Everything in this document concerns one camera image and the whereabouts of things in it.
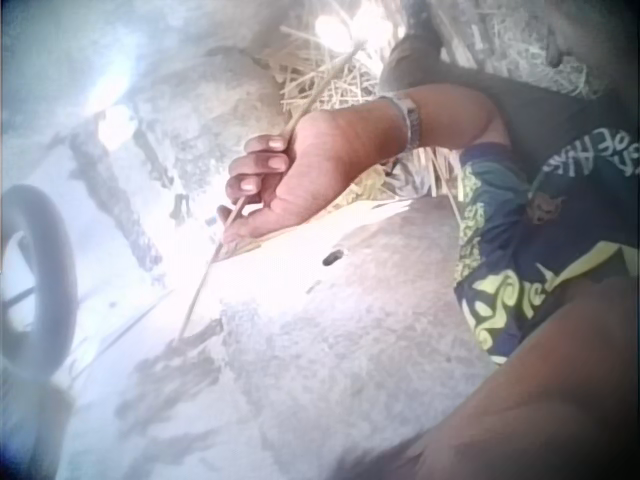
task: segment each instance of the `wheel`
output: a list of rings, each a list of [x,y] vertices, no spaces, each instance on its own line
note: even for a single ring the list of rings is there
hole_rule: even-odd
[[[47,378],[69,354],[75,332],[78,293],[73,252],[56,206],[41,190],[17,185],[2,195],[2,258],[19,237],[16,251],[35,277],[35,287],[2,299],[0,336],[2,357],[9,368],[32,377]],[[3,271],[5,281],[10,271]],[[31,328],[11,321],[11,309],[35,295]]]

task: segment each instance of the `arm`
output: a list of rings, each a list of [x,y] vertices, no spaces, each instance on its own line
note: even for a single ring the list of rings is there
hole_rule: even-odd
[[[442,84],[417,87],[405,94],[420,112],[421,147],[463,150],[483,142],[509,145],[500,113],[480,92]],[[388,100],[327,113],[362,148],[354,158],[363,160],[365,169],[399,155],[406,147],[408,133],[403,118]]]
[[[496,107],[483,94],[453,85],[428,85],[406,92],[416,104],[422,146],[464,149],[477,143],[509,144]],[[380,99],[302,119],[290,144],[277,135],[252,138],[246,155],[229,167],[227,196],[249,197],[263,207],[239,218],[225,242],[260,237],[300,225],[329,206],[363,172],[402,153],[408,133],[404,118]],[[221,207],[226,220],[230,209]]]
[[[637,302],[637,279],[612,279],[549,318],[434,430],[418,478],[619,478],[637,439]]]

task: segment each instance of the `fingernail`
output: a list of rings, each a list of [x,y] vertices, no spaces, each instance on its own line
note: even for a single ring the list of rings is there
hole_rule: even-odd
[[[240,188],[245,192],[254,192],[256,190],[256,182],[248,178],[240,182]]]
[[[269,160],[269,166],[274,170],[284,170],[287,168],[287,162],[282,157],[273,157]]]
[[[281,138],[272,138],[269,140],[269,146],[275,150],[284,150],[284,140]]]

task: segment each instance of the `finger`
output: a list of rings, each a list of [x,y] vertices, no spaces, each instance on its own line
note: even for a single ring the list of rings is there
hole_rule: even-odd
[[[270,208],[261,208],[243,218],[238,218],[224,232],[223,242],[234,243],[242,238],[260,238],[278,230],[296,225],[297,222],[276,214]]]
[[[262,188],[262,179],[256,175],[236,175],[227,181],[225,191],[229,200],[236,203],[243,197],[257,195]]]
[[[260,135],[244,144],[244,151],[253,152],[284,152],[287,149],[286,139],[278,135]]]
[[[282,173],[289,168],[289,158],[282,153],[250,153],[231,162],[229,175],[265,175]]]
[[[227,224],[227,220],[229,220],[229,217],[231,216],[232,212],[233,210],[231,210],[229,207],[225,207],[224,205],[220,205],[216,210],[216,213],[218,214],[218,218],[220,219],[220,222],[222,222],[223,225]]]

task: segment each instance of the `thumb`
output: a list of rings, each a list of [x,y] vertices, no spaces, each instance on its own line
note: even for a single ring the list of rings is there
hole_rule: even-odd
[[[270,208],[261,208],[229,225],[224,232],[223,242],[229,244],[242,238],[260,238],[294,225],[295,222],[287,221]]]

